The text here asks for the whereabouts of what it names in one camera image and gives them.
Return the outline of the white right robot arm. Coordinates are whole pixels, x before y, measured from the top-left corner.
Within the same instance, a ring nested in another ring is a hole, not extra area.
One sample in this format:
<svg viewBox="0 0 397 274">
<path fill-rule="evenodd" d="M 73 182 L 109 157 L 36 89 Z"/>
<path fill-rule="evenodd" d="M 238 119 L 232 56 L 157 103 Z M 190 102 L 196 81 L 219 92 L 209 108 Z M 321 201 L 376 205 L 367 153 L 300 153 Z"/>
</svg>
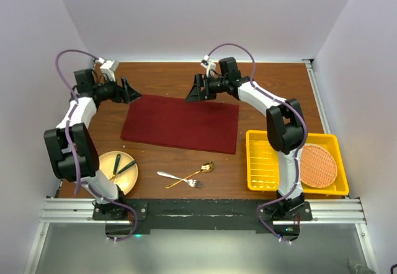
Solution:
<svg viewBox="0 0 397 274">
<path fill-rule="evenodd" d="M 254 107 L 265 116 L 267 140 L 277 153 L 279 164 L 279 187 L 277 199 L 265 204 L 274 206 L 278 216 L 292 219 L 305 202 L 301 186 L 301 154 L 308 137 L 301 106 L 297 99 L 284 99 L 263 89 L 253 76 L 242 76 L 233 57 L 216 64 L 208 55 L 200 65 L 205 74 L 196 74 L 186 102 L 215 100 L 223 92 Z"/>
</svg>

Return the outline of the dark red cloth napkin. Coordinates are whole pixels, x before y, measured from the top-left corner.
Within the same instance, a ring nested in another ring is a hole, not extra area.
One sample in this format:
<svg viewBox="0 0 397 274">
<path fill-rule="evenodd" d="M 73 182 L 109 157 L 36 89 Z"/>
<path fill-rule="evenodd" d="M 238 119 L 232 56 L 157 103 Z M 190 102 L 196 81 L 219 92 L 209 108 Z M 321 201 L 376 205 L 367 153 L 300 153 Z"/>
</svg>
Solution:
<svg viewBox="0 0 397 274">
<path fill-rule="evenodd" d="M 126 141 L 235 154 L 239 106 L 144 95 L 128 109 L 120 137 Z"/>
</svg>

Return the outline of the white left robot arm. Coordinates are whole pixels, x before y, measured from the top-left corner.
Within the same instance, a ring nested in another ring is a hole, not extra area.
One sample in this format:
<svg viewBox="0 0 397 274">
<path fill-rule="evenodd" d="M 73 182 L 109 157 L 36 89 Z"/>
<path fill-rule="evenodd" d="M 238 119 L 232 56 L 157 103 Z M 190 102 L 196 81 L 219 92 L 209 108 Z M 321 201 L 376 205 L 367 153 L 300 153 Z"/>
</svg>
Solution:
<svg viewBox="0 0 397 274">
<path fill-rule="evenodd" d="M 94 197 L 100 213 L 123 219 L 131 211 L 121 188 L 111 182 L 100 169 L 99 155 L 88 127 L 101 102 L 130 104 L 142 94 L 123 77 L 122 83 L 106 79 L 96 82 L 94 71 L 76 71 L 75 96 L 69 102 L 64 119 L 54 129 L 44 132 L 44 141 L 55 176 L 75 184 L 75 193 L 86 189 Z"/>
</svg>

